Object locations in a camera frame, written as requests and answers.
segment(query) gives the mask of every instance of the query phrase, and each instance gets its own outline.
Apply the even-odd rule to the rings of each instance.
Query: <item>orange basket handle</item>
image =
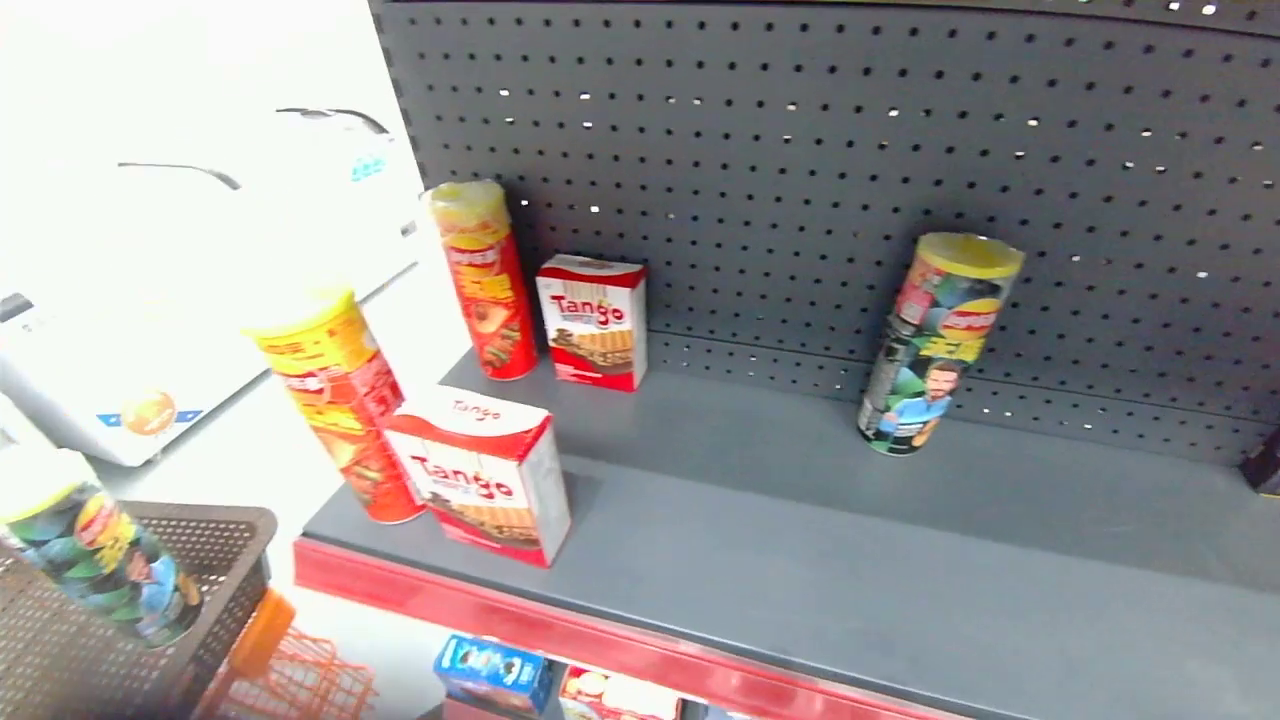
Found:
[[[283,594],[274,588],[266,588],[261,602],[257,603],[257,611],[227,656],[232,673],[242,678],[266,675],[271,655],[289,632],[297,614],[293,603]]]

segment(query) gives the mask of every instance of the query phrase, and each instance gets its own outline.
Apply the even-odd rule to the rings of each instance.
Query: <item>gray pegboard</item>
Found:
[[[648,263],[653,331],[865,364],[914,237],[980,232],[1029,258],[960,414],[1230,461],[1280,416],[1276,10],[1156,5],[375,18],[425,181],[499,177],[531,265]]]

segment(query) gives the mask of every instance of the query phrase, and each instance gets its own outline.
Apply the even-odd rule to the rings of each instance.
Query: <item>red and white box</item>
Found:
[[[564,720],[678,720],[675,692],[626,675],[571,665],[559,692]]]
[[[385,429],[445,537],[550,568],[570,527],[550,413],[436,386]]]
[[[645,266],[557,255],[538,270],[556,377],[626,392],[648,369]]]

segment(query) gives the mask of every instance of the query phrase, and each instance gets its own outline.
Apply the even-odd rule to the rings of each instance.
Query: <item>printed man's face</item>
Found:
[[[924,389],[929,393],[931,402],[951,395],[957,384],[960,384],[960,373],[955,370],[934,369],[924,377]]]
[[[151,580],[151,564],[141,552],[134,552],[129,556],[129,564],[124,568],[124,575],[133,580],[134,583],[146,583]]]

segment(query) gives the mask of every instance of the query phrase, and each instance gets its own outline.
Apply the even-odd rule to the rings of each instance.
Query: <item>chips canister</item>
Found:
[[[975,234],[920,238],[858,413],[874,450],[911,455],[928,442],[982,355],[1023,259]]]
[[[244,331],[284,380],[369,516],[403,523],[426,511],[379,423],[404,401],[351,288],[300,291],[273,322]]]
[[[996,325],[996,314],[1018,278],[1023,258],[1004,242],[977,234],[922,236],[893,302],[890,327],[905,337],[986,337]]]
[[[527,375],[538,346],[502,186],[447,182],[428,193],[428,205],[480,366],[495,380]]]
[[[86,611],[163,647],[196,624],[200,584],[99,484],[78,452],[18,446],[0,452],[4,544]]]

